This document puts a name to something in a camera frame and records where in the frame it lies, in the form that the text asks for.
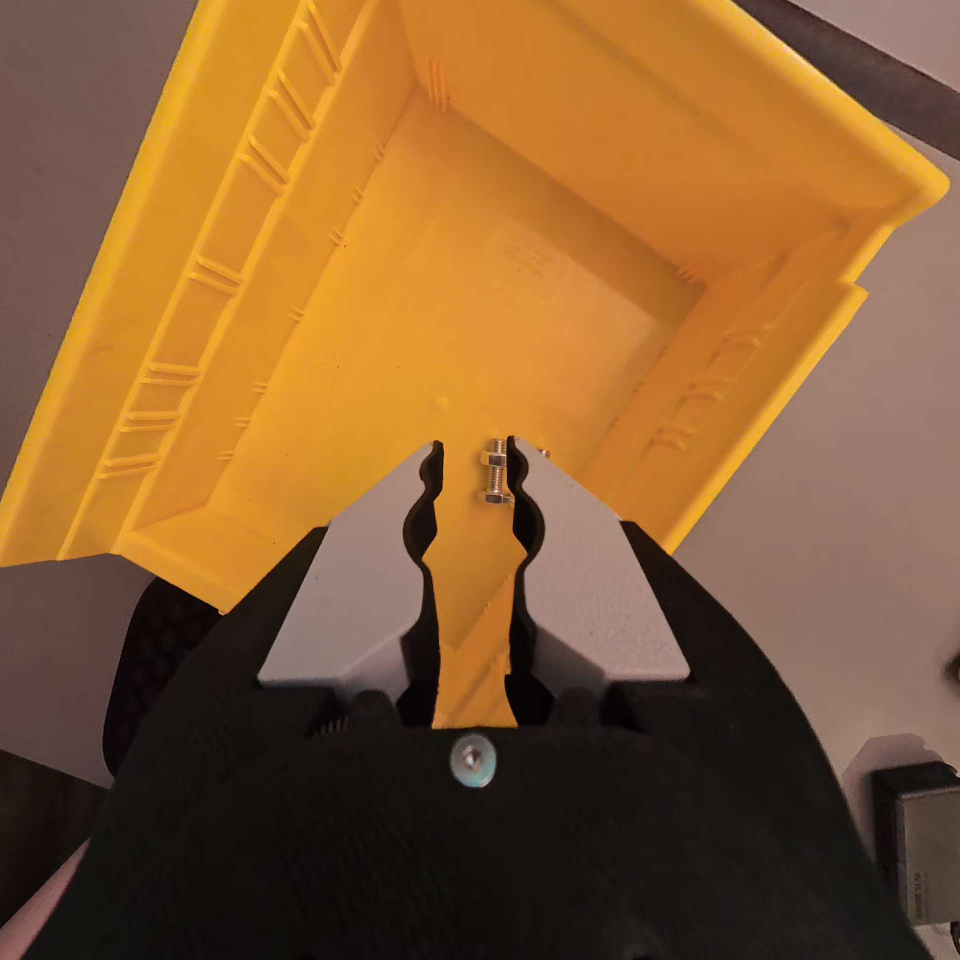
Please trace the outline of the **black textured mat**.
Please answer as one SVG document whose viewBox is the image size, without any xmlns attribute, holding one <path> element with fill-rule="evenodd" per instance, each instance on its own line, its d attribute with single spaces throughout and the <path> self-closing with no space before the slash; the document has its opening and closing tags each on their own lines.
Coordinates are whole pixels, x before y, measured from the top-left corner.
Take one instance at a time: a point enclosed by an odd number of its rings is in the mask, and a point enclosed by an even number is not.
<svg viewBox="0 0 960 960">
<path fill-rule="evenodd" d="M 146 586 L 126 628 L 102 722 L 102 759 L 112 778 L 154 704 L 222 617 L 171 582 L 154 578 Z"/>
</svg>

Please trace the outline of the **silver bolt with nuts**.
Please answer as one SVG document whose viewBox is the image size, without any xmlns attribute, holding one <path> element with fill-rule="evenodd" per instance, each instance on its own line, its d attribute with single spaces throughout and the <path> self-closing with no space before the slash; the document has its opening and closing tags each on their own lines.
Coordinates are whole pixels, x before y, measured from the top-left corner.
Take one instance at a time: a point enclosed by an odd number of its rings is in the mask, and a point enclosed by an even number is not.
<svg viewBox="0 0 960 960">
<path fill-rule="evenodd" d="M 486 470 L 486 479 L 477 497 L 488 506 L 510 506 L 515 503 L 507 482 L 507 450 L 506 438 L 494 438 L 481 452 L 480 462 Z"/>
</svg>

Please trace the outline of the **yellow plastic bin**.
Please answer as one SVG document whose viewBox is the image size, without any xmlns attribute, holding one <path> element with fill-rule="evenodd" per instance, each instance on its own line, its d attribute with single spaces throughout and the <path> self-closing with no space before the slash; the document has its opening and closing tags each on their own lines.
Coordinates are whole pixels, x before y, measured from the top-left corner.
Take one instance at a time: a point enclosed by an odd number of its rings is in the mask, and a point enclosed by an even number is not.
<svg viewBox="0 0 960 960">
<path fill-rule="evenodd" d="M 508 720 L 516 434 L 676 549 L 950 182 L 734 2 L 198 2 L 2 500 L 229 611 L 420 445 Z"/>
</svg>

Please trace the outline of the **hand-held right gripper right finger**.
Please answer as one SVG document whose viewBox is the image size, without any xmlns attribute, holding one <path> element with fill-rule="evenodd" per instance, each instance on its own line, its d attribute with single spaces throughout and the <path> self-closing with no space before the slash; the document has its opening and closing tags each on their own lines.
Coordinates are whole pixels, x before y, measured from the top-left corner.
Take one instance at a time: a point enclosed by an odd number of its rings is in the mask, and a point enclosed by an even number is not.
<svg viewBox="0 0 960 960">
<path fill-rule="evenodd" d="M 677 683 L 690 664 L 619 515 L 519 436 L 507 439 L 512 582 L 506 696 L 517 726 L 540 726 L 561 698 Z"/>
</svg>

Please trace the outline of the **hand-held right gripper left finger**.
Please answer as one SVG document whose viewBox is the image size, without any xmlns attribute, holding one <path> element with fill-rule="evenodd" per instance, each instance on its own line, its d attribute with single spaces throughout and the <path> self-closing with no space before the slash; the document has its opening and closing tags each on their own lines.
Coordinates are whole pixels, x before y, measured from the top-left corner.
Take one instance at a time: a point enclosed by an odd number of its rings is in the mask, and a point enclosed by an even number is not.
<svg viewBox="0 0 960 960">
<path fill-rule="evenodd" d="M 441 651 L 425 558 L 444 453 L 427 442 L 326 525 L 259 670 L 262 687 L 325 688 L 344 705 L 378 691 L 403 723 L 432 726 Z"/>
</svg>

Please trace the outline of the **person's leg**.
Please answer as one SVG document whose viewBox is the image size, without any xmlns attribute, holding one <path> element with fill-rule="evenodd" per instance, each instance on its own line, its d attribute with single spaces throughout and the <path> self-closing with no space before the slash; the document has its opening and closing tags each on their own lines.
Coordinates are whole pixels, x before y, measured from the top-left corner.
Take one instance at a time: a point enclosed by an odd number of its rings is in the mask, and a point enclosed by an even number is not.
<svg viewBox="0 0 960 960">
<path fill-rule="evenodd" d="M 20 959 L 36 940 L 86 854 L 84 841 L 1 928 L 1 959 Z"/>
</svg>

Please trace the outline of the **grey box device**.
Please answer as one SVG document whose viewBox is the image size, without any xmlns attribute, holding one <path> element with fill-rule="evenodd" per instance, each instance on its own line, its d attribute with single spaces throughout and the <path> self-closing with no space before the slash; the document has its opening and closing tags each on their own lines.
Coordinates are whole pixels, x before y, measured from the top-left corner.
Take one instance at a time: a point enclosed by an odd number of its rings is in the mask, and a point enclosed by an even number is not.
<svg viewBox="0 0 960 960">
<path fill-rule="evenodd" d="M 875 858 L 914 928 L 959 920 L 959 777 L 943 761 L 870 775 Z"/>
</svg>

